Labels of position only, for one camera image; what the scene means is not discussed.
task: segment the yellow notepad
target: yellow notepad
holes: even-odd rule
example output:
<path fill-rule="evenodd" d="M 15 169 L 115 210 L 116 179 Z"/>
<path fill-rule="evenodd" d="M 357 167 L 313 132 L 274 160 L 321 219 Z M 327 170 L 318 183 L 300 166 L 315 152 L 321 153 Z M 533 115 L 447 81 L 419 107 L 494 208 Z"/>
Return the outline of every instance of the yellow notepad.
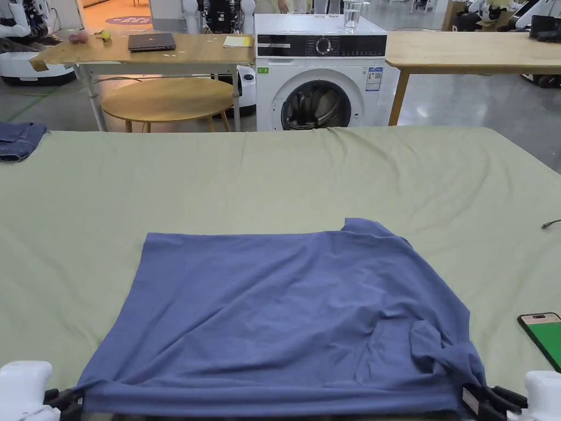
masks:
<path fill-rule="evenodd" d="M 251 47 L 252 39 L 249 36 L 227 36 L 225 47 Z"/>

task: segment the concrete floor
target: concrete floor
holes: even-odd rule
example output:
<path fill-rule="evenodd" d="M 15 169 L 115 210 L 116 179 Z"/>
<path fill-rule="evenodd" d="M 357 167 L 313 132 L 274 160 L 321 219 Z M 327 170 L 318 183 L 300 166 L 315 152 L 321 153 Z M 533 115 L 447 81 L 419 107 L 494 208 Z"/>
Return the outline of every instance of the concrete floor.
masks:
<path fill-rule="evenodd" d="M 84 9 L 84 25 L 89 33 L 109 29 L 110 31 L 151 29 L 150 25 L 113 25 L 108 24 L 106 19 L 118 16 L 150 16 L 150 5 L 148 0 L 109 0 L 94 4 Z"/>
<path fill-rule="evenodd" d="M 442 15 L 426 15 L 421 10 L 409 14 L 410 2 L 372 0 L 368 15 L 379 26 L 394 30 L 438 28 Z M 375 125 L 388 122 L 398 71 L 386 66 L 380 91 Z M 101 95 L 131 81 L 106 81 L 98 84 Z M 25 97 L 10 93 L 0 83 L 0 120 L 46 123 L 51 130 L 97 130 L 85 89 L 76 81 L 59 91 L 73 90 L 51 97 Z M 52 88 L 27 88 L 26 93 Z M 111 131 L 124 131 L 121 120 L 107 117 Z M 496 130 L 537 159 L 561 173 L 561 90 L 542 89 L 520 76 L 413 75 L 407 88 L 400 125 L 485 126 Z M 242 129 L 255 130 L 255 116 L 242 119 Z M 141 125 L 133 130 L 140 131 Z M 204 121 L 155 124 L 153 131 L 206 131 Z"/>

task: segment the washing machine control panel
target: washing machine control panel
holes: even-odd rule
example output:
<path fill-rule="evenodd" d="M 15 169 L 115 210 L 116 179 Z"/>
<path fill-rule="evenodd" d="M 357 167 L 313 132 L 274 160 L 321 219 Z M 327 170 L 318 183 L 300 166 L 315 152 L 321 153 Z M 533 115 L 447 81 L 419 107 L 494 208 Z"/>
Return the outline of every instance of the washing machine control panel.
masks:
<path fill-rule="evenodd" d="M 384 57 L 387 35 L 257 35 L 260 57 Z"/>

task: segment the washing machine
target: washing machine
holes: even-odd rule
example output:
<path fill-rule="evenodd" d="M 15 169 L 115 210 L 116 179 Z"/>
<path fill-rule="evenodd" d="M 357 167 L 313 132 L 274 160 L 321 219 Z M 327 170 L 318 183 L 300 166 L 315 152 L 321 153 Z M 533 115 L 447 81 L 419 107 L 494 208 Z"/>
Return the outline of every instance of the washing machine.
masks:
<path fill-rule="evenodd" d="M 373 126 L 387 32 L 343 15 L 255 15 L 257 130 Z"/>

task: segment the round table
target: round table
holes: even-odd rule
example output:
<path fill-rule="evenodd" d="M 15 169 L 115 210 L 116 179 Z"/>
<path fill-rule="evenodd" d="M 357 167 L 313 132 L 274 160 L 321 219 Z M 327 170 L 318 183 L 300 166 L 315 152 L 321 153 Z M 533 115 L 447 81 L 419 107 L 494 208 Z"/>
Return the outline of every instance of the round table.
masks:
<path fill-rule="evenodd" d="M 110 116 L 125 120 L 126 131 L 132 122 L 151 123 L 205 118 L 214 131 L 212 116 L 220 114 L 226 131 L 230 131 L 225 111 L 233 106 L 232 85 L 202 77 L 173 77 L 138 82 L 117 89 L 102 101 Z"/>

